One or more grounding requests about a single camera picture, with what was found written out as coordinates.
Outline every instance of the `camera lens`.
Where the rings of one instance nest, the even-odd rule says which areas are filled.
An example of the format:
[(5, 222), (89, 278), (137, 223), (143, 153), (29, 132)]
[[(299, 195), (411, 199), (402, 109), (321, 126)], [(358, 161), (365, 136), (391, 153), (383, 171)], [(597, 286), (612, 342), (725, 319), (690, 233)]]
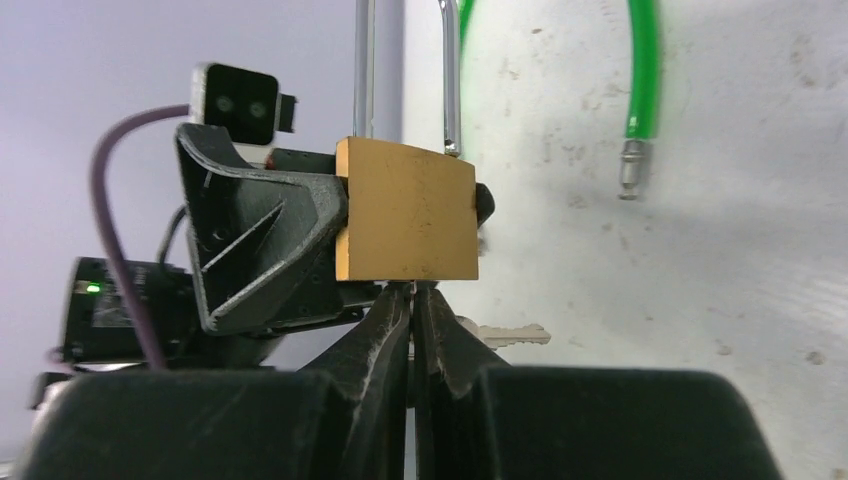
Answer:
[(250, 104), (250, 114), (256, 118), (262, 118), (265, 116), (265, 105), (260, 102), (253, 102)]
[(222, 112), (229, 112), (233, 109), (233, 101), (230, 100), (230, 97), (221, 95), (217, 100), (215, 100), (215, 106), (217, 106), (218, 110)]

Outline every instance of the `gray wall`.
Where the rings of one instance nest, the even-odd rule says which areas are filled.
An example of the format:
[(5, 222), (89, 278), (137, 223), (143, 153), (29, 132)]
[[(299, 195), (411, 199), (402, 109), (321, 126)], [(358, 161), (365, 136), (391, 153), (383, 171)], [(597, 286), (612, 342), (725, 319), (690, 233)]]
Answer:
[[(277, 76), (298, 96), (292, 148), (330, 152), (351, 131), (354, 1), (0, 2), (0, 460), (29, 431), (30, 382), (56, 345), (76, 256), (102, 256), (89, 155), (131, 113), (188, 100), (192, 67), (219, 61)], [(400, 132), (402, 2), (378, 2), (377, 136)], [(151, 259), (181, 191), (176, 122), (127, 139), (109, 174), (126, 253)], [(186, 266), (185, 242), (173, 260)], [(273, 363), (297, 367), (343, 329), (295, 336)]]

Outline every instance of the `white wall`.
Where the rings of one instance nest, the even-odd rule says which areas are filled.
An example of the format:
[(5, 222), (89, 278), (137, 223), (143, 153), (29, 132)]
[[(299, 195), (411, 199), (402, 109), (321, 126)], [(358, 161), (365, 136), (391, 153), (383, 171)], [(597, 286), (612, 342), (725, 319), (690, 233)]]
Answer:
[[(397, 138), (401, 5), (378, 12), (376, 131)], [(219, 61), (271, 73), (299, 99), (292, 148), (331, 152), (351, 131), (353, 1), (0, 2), (0, 460), (29, 429), (25, 401), (57, 344), (76, 256), (102, 256), (89, 213), (89, 155), (134, 112), (188, 101), (191, 69)], [(118, 150), (110, 195), (130, 259), (155, 253), (181, 202), (173, 129)], [(184, 241), (173, 260), (186, 266)], [(296, 367), (344, 329), (301, 335), (275, 355)]]
[[(479, 325), (552, 334), (499, 349), (510, 362), (718, 372), (786, 478), (842, 478), (848, 3), (658, 2), (662, 121), (636, 203), (616, 199), (627, 2), (476, 2), (465, 158), (498, 210), (480, 281), (443, 290)], [(438, 149), (439, 13), (406, 3), (403, 139)]]

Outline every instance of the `padlock shackle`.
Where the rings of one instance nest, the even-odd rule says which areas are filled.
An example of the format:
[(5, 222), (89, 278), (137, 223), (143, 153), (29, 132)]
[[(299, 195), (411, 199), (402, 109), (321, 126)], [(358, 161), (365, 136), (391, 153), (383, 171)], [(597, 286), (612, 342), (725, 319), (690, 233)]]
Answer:
[[(374, 136), (374, 9), (375, 0), (356, 0), (354, 47), (353, 135)], [(456, 0), (438, 0), (442, 12), (442, 89), (445, 154), (462, 154), (459, 99), (459, 9)]]
[(353, 136), (374, 136), (374, 1), (356, 0), (353, 59)]
[(442, 75), (445, 110), (445, 154), (462, 154), (459, 99), (459, 9), (456, 0), (438, 0), (442, 11)]

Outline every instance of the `black cable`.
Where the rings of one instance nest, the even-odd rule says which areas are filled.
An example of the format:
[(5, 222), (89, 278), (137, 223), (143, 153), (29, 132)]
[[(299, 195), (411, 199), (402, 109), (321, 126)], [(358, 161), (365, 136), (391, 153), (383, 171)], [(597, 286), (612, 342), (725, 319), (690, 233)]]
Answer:
[(174, 243), (174, 237), (177, 234), (177, 229), (180, 228), (180, 223), (185, 218), (185, 205), (181, 206), (174, 212), (171, 221), (168, 223), (168, 229), (165, 230), (165, 236), (162, 238), (162, 243), (159, 244), (159, 250), (156, 252), (156, 263), (159, 264), (159, 271), (162, 275), (174, 279), (174, 275), (168, 269), (168, 252), (171, 251), (171, 244)]

